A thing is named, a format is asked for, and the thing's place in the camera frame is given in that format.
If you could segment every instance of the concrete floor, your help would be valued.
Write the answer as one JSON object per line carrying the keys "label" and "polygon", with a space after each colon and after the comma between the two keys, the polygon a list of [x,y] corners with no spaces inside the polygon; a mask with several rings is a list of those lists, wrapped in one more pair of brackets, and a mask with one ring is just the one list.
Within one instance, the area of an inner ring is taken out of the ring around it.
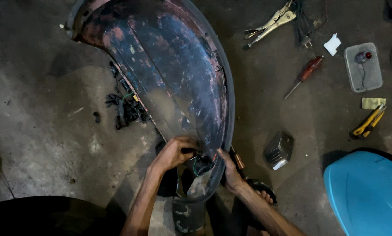
{"label": "concrete floor", "polygon": [[[72,196],[102,207],[112,200],[127,212],[160,138],[150,123],[115,130],[115,111],[104,104],[114,91],[109,58],[72,42],[58,26],[73,3],[0,1],[0,201],[12,198],[6,179],[15,197]],[[359,147],[392,154],[392,23],[382,20],[384,2],[326,3],[329,22],[312,49],[296,44],[289,23],[243,51],[243,30],[264,24],[284,1],[195,0],[230,61],[240,117],[233,144],[246,173],[272,185],[279,211],[308,235],[343,235],[325,193],[325,166]],[[305,5],[317,23],[325,20],[323,9],[319,0]],[[322,45],[333,33],[342,44],[331,57]],[[378,48],[384,84],[355,94],[343,50],[365,42]],[[315,55],[325,55],[323,68],[283,101]],[[369,114],[359,108],[362,97],[387,98],[387,114],[367,140],[351,140],[349,132]],[[295,138],[295,148],[291,161],[272,171],[261,154],[279,130]],[[216,199],[231,211],[233,196],[222,187]],[[174,234],[170,210],[171,199],[158,197],[150,235]]]}

